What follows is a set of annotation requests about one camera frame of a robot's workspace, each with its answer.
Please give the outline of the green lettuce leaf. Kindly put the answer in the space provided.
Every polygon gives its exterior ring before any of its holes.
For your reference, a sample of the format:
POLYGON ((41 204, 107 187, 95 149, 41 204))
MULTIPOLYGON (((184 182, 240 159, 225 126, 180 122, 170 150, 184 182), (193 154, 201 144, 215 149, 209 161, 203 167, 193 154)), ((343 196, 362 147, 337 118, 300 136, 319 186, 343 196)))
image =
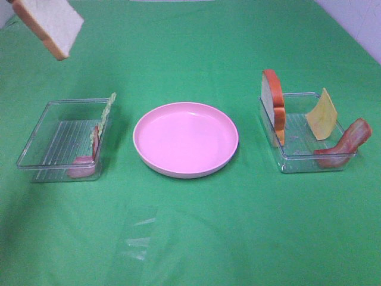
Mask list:
POLYGON ((115 99, 116 99, 116 96, 117 96, 117 93, 116 92, 113 92, 107 103, 106 103, 106 106, 105 108, 103 109, 102 111, 102 114, 101 114, 101 120, 100 122, 94 127, 91 135, 90 135, 90 143, 92 144, 92 148, 93 148, 93 151, 95 152, 98 148, 98 145, 99 145, 99 139, 100 139, 100 136, 102 135, 102 131, 104 129, 104 126, 105 126, 105 122, 106 122, 106 119, 110 113, 110 110, 111 110, 111 106, 112 104, 114 103, 115 99))

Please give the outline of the pink bacon strip tray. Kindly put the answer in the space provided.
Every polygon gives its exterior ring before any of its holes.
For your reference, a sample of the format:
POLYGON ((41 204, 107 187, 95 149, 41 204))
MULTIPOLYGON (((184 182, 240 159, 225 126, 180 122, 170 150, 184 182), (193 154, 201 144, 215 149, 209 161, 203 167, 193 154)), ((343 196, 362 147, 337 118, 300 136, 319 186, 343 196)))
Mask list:
POLYGON ((76 157, 73 164, 80 164, 81 167, 70 168, 66 174, 71 178, 84 178, 92 176, 96 171, 95 159, 99 145, 99 127, 95 126, 90 136, 92 143, 92 155, 76 157))

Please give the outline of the red bacon strip tray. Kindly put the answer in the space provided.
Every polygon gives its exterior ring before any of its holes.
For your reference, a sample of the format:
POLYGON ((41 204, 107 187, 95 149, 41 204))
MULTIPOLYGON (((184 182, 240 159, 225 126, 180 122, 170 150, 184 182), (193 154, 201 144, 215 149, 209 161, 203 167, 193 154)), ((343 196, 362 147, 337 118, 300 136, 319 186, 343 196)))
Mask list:
MULTIPOLYGON (((372 135, 371 126, 362 118, 353 122, 344 132, 338 143, 327 149, 315 150, 315 155, 338 155, 356 153, 359 146, 363 145, 372 135)), ((349 157, 331 157, 317 160, 317 164, 324 169, 341 167, 350 160, 349 157)))

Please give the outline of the white bread slice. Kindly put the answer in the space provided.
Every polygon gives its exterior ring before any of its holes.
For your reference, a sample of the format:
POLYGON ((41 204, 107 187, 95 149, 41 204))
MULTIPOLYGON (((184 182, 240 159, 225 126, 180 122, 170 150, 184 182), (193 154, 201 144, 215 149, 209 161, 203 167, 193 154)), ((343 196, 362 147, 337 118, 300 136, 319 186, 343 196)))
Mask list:
POLYGON ((10 1, 14 12, 58 60, 70 56, 84 19, 68 1, 10 1))

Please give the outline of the pink round plate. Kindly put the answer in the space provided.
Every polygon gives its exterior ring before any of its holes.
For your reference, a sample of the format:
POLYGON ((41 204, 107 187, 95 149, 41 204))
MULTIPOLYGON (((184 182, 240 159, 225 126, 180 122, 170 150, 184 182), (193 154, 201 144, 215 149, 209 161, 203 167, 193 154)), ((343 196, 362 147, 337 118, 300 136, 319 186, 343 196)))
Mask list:
POLYGON ((133 143, 156 172, 192 179, 222 169, 236 152, 239 133, 222 111, 198 102, 174 102, 140 118, 133 143))

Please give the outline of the upright toast bread slice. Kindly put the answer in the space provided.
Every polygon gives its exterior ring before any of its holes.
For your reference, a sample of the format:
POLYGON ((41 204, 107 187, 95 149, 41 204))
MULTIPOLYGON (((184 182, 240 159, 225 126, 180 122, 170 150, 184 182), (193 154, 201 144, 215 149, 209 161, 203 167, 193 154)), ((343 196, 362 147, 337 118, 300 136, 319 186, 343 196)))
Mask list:
POLYGON ((284 146, 286 123, 285 100, 280 79, 272 69, 265 69, 262 72, 261 100, 280 145, 284 146))

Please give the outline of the clear tape patch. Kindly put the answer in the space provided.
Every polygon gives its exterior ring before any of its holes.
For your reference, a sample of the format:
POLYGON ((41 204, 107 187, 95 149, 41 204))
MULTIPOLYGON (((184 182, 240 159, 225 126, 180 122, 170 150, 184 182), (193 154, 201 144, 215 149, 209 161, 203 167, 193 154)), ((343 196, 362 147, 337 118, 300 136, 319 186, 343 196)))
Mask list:
POLYGON ((138 262, 144 261, 156 221, 157 208, 154 206, 140 206, 128 209, 118 239, 118 256, 138 262))

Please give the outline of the green tablecloth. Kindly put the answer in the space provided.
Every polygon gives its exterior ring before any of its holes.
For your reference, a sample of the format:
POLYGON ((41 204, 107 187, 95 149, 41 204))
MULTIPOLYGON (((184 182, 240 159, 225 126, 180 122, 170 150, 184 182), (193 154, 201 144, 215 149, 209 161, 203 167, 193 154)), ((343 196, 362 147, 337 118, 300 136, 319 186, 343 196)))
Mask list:
POLYGON ((55 60, 17 18, 1 30, 2 285, 379 285, 380 66, 314 1, 74 1, 55 60), (326 88, 373 133, 341 172, 283 174, 258 114, 261 72, 326 88), (50 100, 116 92, 92 182, 33 184, 16 161, 50 100), (221 171, 163 176, 132 141, 149 110, 203 102, 235 122, 221 171), (146 259, 117 254, 128 209, 157 208, 146 259))

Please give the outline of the clear right plastic tray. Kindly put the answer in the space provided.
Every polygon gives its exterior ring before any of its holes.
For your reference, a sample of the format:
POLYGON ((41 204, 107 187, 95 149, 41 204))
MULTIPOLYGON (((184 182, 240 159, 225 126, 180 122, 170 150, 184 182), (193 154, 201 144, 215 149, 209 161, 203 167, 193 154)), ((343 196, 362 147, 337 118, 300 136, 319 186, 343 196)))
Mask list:
POLYGON ((341 171, 357 156, 353 153, 314 154, 315 150, 334 147, 345 130, 339 122, 327 139, 316 140, 305 115, 320 99, 316 92, 284 93, 286 121, 285 143, 279 138, 271 124, 262 99, 259 99, 261 122, 278 169, 282 173, 331 172, 341 171))

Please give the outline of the clear plastic tray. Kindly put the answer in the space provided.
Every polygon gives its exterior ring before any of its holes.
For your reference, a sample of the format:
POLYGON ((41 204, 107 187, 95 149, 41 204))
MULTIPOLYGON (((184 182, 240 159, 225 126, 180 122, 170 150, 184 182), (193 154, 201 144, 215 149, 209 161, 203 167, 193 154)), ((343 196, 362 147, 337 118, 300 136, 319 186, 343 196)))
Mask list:
POLYGON ((286 121, 285 143, 279 138, 271 124, 262 99, 259 99, 261 122, 278 169, 282 173, 331 172, 341 171, 357 156, 353 153, 314 154, 315 150, 334 147, 345 130, 339 122, 327 139, 316 140, 305 115, 320 99, 316 92, 284 93, 286 121))
POLYGON ((17 169, 35 183, 97 180, 102 172, 101 152, 109 126, 106 119, 92 176, 71 178, 66 172, 81 167, 76 157, 91 156, 90 135, 100 122, 108 98, 57 100, 47 103, 17 162, 17 169))

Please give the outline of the clear left plastic tray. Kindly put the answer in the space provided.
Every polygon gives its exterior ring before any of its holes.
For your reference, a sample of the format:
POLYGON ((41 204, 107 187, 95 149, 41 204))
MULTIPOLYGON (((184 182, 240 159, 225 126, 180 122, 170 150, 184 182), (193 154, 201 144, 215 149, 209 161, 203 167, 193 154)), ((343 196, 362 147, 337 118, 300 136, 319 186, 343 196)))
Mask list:
POLYGON ((92 176, 71 178, 66 172, 81 167, 76 157, 91 156, 90 135, 100 122, 108 98, 57 100, 47 103, 17 162, 17 169, 35 183, 97 180, 102 172, 101 152, 109 126, 106 119, 92 176))

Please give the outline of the yellow cheese slice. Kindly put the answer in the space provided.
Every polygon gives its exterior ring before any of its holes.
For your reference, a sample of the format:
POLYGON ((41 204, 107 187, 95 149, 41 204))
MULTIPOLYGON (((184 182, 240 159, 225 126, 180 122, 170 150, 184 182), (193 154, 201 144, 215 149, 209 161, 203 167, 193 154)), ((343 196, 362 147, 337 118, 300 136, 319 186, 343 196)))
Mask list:
POLYGON ((305 118, 316 140, 321 141, 330 136, 338 112, 326 88, 322 89, 318 103, 305 115, 305 118))

